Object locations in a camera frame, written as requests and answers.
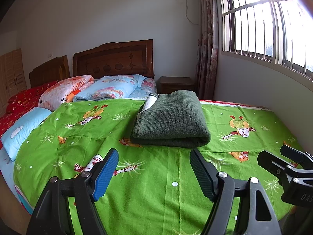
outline folded blanket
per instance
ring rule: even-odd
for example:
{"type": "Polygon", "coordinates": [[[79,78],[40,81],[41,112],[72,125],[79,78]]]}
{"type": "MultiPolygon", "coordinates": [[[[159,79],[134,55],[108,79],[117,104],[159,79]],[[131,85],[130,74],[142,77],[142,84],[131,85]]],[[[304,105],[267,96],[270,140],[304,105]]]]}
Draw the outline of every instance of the folded blanket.
{"type": "Polygon", "coordinates": [[[159,94],[154,101],[148,109],[143,108],[145,104],[140,108],[130,136],[132,143],[195,148],[210,142],[211,134],[194,92],[159,94]]]}

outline metal screw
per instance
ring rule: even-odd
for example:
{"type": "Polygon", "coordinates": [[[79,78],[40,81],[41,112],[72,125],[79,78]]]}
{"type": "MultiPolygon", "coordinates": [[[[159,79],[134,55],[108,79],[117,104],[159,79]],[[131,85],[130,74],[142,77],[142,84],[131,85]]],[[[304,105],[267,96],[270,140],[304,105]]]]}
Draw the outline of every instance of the metal screw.
{"type": "Polygon", "coordinates": [[[52,178],[50,179],[50,182],[51,182],[51,183],[55,183],[55,182],[57,182],[57,180],[58,180],[58,177],[52,177],[52,178]]]}
{"type": "Polygon", "coordinates": [[[252,178],[250,178],[250,180],[252,183],[258,183],[259,182],[259,180],[256,177],[252,177],[252,178]]]}
{"type": "Polygon", "coordinates": [[[83,171],[83,172],[81,173],[81,176],[82,176],[83,178],[87,178],[87,177],[90,176],[90,172],[89,172],[89,171],[83,171]]]}
{"type": "Polygon", "coordinates": [[[221,171],[221,172],[219,172],[219,176],[220,176],[221,178],[226,178],[226,177],[227,177],[227,173],[224,172],[224,171],[221,171]]]}

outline wardrobe door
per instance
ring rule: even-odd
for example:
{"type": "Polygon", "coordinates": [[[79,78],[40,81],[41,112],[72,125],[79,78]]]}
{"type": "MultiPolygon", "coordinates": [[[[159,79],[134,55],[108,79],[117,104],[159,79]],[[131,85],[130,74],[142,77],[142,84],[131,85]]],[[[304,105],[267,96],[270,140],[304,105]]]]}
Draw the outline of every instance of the wardrobe door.
{"type": "Polygon", "coordinates": [[[4,113],[5,113],[5,108],[3,108],[2,104],[1,104],[1,106],[0,106],[0,117],[2,117],[2,115],[4,115],[4,113]]]}
{"type": "Polygon", "coordinates": [[[4,72],[6,76],[7,90],[9,91],[9,95],[11,97],[18,93],[18,88],[15,82],[12,52],[4,55],[4,72]]]}
{"type": "Polygon", "coordinates": [[[15,82],[18,88],[18,91],[23,91],[27,89],[24,70],[23,70],[23,63],[22,63],[22,50],[16,49],[12,51],[13,57],[13,67],[14,67],[14,74],[15,74],[15,82]]]}
{"type": "Polygon", "coordinates": [[[4,72],[4,55],[0,56],[0,100],[2,102],[2,106],[7,106],[7,101],[10,99],[9,91],[7,90],[7,80],[4,72]]]}

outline pillow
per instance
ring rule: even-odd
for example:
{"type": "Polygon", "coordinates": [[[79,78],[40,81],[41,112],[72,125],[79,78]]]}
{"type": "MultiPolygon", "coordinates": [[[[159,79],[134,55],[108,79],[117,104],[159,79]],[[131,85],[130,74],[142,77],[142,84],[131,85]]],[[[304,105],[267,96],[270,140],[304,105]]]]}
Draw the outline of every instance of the pillow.
{"type": "Polygon", "coordinates": [[[42,94],[38,102],[38,107],[55,111],[62,103],[66,102],[69,94],[93,81],[94,79],[91,75],[76,76],[61,80],[42,94]]]}
{"type": "Polygon", "coordinates": [[[13,162],[24,140],[26,140],[31,131],[38,127],[51,113],[50,110],[34,107],[21,116],[15,124],[2,135],[1,142],[13,162]]]}
{"type": "Polygon", "coordinates": [[[136,98],[136,97],[148,97],[149,94],[157,93],[156,90],[156,83],[151,78],[146,78],[141,87],[137,87],[129,96],[129,98],[136,98]]]}
{"type": "Polygon", "coordinates": [[[145,78],[141,75],[104,76],[74,96],[74,101],[127,98],[145,78]]]}
{"type": "Polygon", "coordinates": [[[75,95],[77,95],[81,91],[84,91],[87,87],[90,87],[93,83],[94,83],[93,81],[88,82],[87,84],[85,84],[81,88],[79,88],[78,90],[70,93],[68,96],[66,96],[66,102],[72,102],[75,95]]]}
{"type": "Polygon", "coordinates": [[[143,81],[147,78],[147,77],[142,76],[142,75],[139,75],[139,74],[124,75],[124,76],[132,77],[134,80],[136,80],[137,83],[138,83],[138,86],[137,86],[137,87],[141,87],[143,81]]]}

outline nightstand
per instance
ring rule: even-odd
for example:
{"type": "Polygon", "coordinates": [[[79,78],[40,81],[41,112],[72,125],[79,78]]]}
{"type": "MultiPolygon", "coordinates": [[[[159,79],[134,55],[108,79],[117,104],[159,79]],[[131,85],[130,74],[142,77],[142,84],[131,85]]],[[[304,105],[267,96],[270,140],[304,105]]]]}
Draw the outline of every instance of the nightstand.
{"type": "Polygon", "coordinates": [[[160,77],[161,94],[170,94],[177,90],[194,90],[191,78],[186,77],[160,77]]]}

